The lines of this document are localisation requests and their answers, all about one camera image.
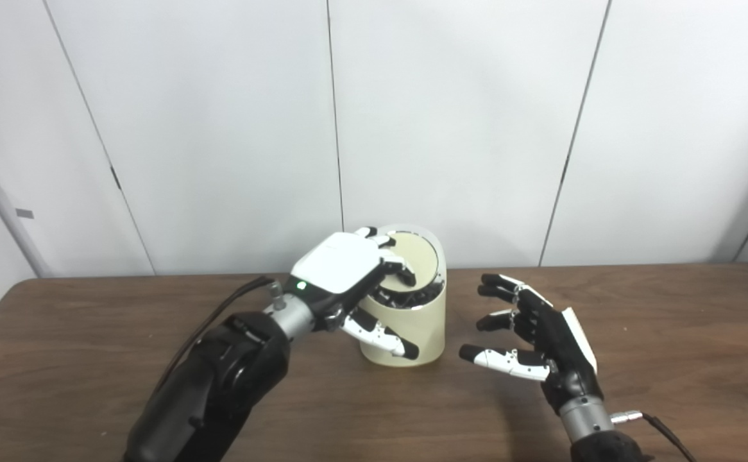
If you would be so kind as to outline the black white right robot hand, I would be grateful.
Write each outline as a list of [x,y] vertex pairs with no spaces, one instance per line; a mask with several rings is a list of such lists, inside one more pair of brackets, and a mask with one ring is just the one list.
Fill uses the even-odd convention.
[[559,310],[529,284],[501,274],[483,274],[477,292],[511,306],[483,316],[476,322],[477,330],[511,330],[532,348],[465,344],[459,349],[461,359],[512,377],[538,381],[555,413],[571,400],[603,400],[596,357],[572,308]]

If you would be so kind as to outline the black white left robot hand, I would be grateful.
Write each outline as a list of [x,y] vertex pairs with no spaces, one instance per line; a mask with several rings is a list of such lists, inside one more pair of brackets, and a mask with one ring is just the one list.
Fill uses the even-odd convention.
[[284,282],[284,296],[310,314],[310,330],[344,331],[362,344],[401,359],[416,360],[419,348],[359,307],[389,275],[407,287],[417,275],[395,254],[395,239],[373,227],[330,234],[296,262]]

